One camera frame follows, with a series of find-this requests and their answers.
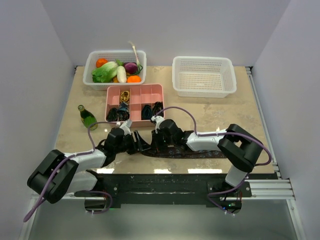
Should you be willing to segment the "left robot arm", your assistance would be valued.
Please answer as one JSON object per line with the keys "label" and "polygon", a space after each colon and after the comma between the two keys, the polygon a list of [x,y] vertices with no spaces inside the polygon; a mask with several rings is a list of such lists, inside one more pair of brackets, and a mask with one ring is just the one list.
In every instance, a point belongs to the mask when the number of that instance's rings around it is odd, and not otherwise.
{"label": "left robot arm", "polygon": [[76,173],[106,167],[119,153],[129,155],[147,151],[151,145],[138,131],[112,128],[106,139],[87,152],[63,153],[54,149],[48,153],[27,180],[27,186],[51,204],[58,202],[70,187]]}

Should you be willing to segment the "brown patterned tie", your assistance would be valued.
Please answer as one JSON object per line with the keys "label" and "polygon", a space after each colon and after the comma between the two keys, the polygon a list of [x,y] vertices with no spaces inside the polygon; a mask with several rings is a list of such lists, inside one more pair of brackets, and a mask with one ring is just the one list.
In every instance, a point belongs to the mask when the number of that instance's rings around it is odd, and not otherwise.
{"label": "brown patterned tie", "polygon": [[178,148],[168,147],[162,150],[148,149],[142,155],[162,159],[225,159],[225,155],[218,150],[183,151]]}

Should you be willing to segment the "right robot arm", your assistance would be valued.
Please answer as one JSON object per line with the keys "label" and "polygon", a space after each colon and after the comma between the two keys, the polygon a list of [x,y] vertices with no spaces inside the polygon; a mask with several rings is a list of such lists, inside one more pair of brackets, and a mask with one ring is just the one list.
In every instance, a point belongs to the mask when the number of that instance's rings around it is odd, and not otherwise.
{"label": "right robot arm", "polygon": [[231,162],[223,183],[223,192],[230,197],[240,190],[240,183],[251,173],[260,157],[264,145],[237,124],[214,132],[183,131],[171,119],[153,116],[156,148],[172,146],[182,153],[219,151]]}

